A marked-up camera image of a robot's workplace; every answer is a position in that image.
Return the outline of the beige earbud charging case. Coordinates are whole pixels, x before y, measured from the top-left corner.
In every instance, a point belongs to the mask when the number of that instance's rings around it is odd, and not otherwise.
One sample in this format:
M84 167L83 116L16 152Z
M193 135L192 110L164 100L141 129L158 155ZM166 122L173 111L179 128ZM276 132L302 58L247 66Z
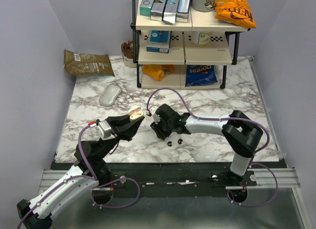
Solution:
M140 106L135 106L128 110L128 115L129 115L130 121L134 121L143 117L144 112L141 110Z

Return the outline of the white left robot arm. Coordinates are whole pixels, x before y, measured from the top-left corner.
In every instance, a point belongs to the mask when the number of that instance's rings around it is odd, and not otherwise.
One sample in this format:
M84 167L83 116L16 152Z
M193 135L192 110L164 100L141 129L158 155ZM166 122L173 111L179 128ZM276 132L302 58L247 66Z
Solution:
M17 227L48 229L54 218L86 191L102 187L113 191L116 182L128 181L128 177L113 178L103 158L120 141L131 141L144 119L126 114L88 123L79 133L75 164L46 191L17 204Z

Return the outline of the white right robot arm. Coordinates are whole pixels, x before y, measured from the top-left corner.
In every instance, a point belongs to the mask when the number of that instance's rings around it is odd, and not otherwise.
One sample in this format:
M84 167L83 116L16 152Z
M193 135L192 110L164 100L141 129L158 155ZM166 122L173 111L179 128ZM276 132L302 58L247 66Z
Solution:
M178 114L169 105L152 106L148 110L153 118L151 128L159 139L165 140L171 133L214 134L226 138L235 152L228 182L234 186L245 180L245 173L262 138L263 130L241 111L233 111L224 117L194 117L191 113Z

